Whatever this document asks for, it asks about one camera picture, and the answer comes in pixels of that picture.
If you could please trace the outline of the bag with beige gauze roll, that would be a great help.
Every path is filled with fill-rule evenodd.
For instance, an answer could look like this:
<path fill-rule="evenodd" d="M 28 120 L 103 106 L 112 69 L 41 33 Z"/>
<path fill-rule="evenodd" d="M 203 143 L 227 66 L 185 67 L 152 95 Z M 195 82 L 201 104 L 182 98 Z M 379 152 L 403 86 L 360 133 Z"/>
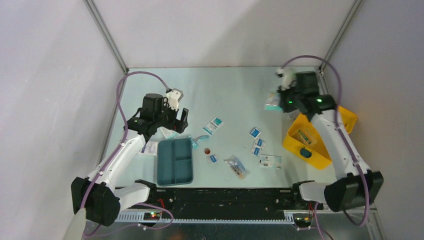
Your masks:
<path fill-rule="evenodd" d="M 313 132 L 308 128 L 299 128 L 294 132 L 293 138 L 303 143 L 305 146 L 313 146 L 317 143 L 317 139 Z"/>

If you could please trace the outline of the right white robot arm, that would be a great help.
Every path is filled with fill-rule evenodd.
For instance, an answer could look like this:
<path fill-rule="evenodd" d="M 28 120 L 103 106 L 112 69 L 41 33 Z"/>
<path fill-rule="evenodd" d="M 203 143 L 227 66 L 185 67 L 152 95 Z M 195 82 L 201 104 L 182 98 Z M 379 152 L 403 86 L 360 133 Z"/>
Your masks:
<path fill-rule="evenodd" d="M 384 177 L 372 171 L 355 148 L 342 122 L 340 108 L 330 94 L 320 94 L 318 76 L 314 71 L 296 72 L 279 68 L 277 88 L 279 106 L 284 113 L 299 110 L 316 130 L 332 162 L 336 181 L 298 182 L 298 191 L 291 194 L 291 204 L 304 209 L 311 201 L 326 204 L 332 211 L 368 208 L 375 201 Z"/>

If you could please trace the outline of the zip bag of bandages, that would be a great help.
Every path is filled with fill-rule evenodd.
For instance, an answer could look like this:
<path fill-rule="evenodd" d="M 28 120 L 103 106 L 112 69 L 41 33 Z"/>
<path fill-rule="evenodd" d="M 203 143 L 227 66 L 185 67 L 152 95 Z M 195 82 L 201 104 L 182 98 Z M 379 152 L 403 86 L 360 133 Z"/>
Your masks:
<path fill-rule="evenodd" d="M 160 128 L 160 131 L 161 131 L 162 135 L 164 136 L 164 138 L 166 140 L 174 139 L 174 138 L 176 138 L 179 135 L 178 132 L 176 132 L 174 130 L 169 130 L 169 129 L 165 128 L 165 127 L 161 127 Z"/>

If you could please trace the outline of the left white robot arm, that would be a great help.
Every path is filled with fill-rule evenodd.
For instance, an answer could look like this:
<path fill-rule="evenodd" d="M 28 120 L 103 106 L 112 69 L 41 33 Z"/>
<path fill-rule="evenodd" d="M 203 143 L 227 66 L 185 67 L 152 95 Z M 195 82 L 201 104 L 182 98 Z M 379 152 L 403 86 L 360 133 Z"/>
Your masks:
<path fill-rule="evenodd" d="M 117 181 L 135 155 L 146 145 L 159 128 L 183 133 L 188 126 L 188 109 L 183 108 L 178 119 L 183 93 L 168 90 L 165 95 L 148 93 L 142 106 L 124 120 L 123 135 L 115 150 L 85 178 L 76 177 L 71 183 L 73 212 L 83 212 L 86 220 L 103 226 L 115 222 L 120 212 L 141 203 L 153 208 L 158 194 L 150 186 L 136 181 L 117 189 Z"/>

